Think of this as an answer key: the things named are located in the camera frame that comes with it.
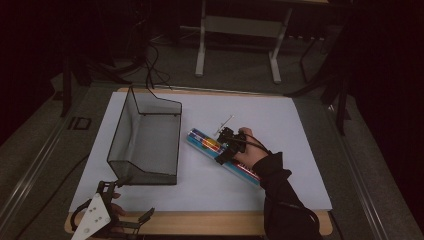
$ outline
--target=white board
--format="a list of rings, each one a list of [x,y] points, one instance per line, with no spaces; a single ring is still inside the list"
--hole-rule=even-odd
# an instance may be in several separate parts
[[[126,211],[260,211],[264,190],[252,187],[189,145],[191,128],[213,137],[221,123],[235,132],[249,127],[272,152],[283,152],[283,166],[303,204],[312,210],[331,210],[331,202],[306,139],[296,107],[290,98],[189,94],[156,94],[182,103],[178,183],[175,186],[124,186],[114,200]],[[93,196],[99,181],[115,181],[107,163],[109,148],[126,93],[114,93],[69,211]]]

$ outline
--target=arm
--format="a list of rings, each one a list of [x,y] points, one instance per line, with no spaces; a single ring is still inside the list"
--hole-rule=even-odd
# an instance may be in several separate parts
[[[257,143],[250,129],[242,130],[247,141]],[[264,227],[269,239],[322,239],[316,215],[303,206],[287,180],[291,172],[283,169],[281,152],[269,154],[247,145],[245,153],[238,153],[234,158],[261,177],[261,186],[266,194]]]

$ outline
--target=black sleeve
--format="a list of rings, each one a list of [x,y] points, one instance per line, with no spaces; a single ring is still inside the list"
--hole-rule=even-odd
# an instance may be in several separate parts
[[[270,240],[322,239],[316,215],[305,208],[287,181],[281,152],[269,155],[253,166],[265,189],[265,232]]]

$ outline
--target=transparent container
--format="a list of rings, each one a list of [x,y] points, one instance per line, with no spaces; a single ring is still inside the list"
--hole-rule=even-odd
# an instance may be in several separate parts
[[[126,185],[177,184],[182,104],[128,89],[108,155]]]

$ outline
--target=robotic hand device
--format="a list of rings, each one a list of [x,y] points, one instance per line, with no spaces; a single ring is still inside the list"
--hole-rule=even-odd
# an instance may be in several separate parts
[[[72,240],[87,239],[89,237],[137,239],[137,233],[141,225],[150,220],[155,209],[151,208],[138,219],[137,223],[120,221],[118,215],[113,212],[111,201],[115,187],[122,187],[126,181],[127,179],[117,180],[115,182],[99,182],[94,197],[79,206],[71,216],[70,222],[72,231],[74,231]],[[84,217],[79,226],[77,226],[75,224],[75,217],[86,208]],[[116,232],[113,231],[113,228],[128,228],[132,229],[133,233]]]
[[[225,151],[215,160],[219,164],[231,161],[238,152],[244,153],[246,150],[246,135],[243,131],[234,135],[234,131],[228,127],[224,127],[219,134],[217,141],[226,147]]]

